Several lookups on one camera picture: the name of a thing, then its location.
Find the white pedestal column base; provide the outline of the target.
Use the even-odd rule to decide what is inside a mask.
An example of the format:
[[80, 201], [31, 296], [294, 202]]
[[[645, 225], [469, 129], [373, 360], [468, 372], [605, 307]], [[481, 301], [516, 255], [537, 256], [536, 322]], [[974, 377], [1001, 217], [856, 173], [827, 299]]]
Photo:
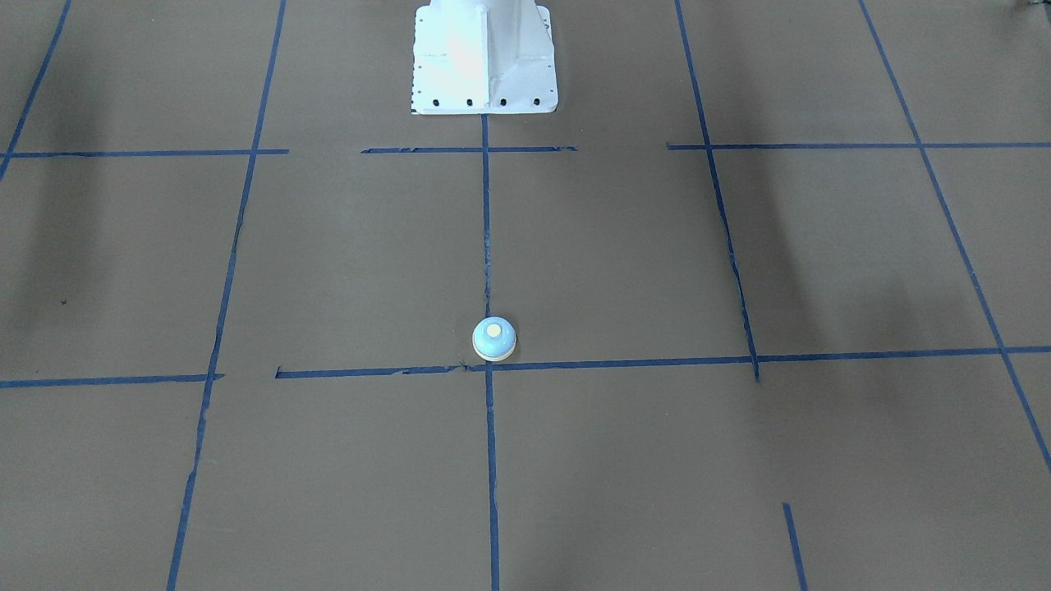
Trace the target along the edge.
[[414, 15], [411, 113], [555, 113], [551, 12], [535, 1], [430, 1]]

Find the light blue call bell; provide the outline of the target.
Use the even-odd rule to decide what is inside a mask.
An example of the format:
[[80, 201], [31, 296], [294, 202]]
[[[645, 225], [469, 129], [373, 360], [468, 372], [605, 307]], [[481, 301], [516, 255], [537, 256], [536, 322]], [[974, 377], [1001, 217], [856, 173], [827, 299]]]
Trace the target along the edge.
[[516, 349], [516, 329], [503, 317], [487, 317], [476, 324], [470, 343], [475, 353], [487, 362], [502, 362]]

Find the brown paper table cover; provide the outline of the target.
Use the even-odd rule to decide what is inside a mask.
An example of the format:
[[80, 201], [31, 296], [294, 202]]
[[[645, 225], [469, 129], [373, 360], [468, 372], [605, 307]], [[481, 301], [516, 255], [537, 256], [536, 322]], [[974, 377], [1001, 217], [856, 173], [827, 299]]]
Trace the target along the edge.
[[417, 7], [4, 1], [4, 590], [1047, 590], [1047, 7]]

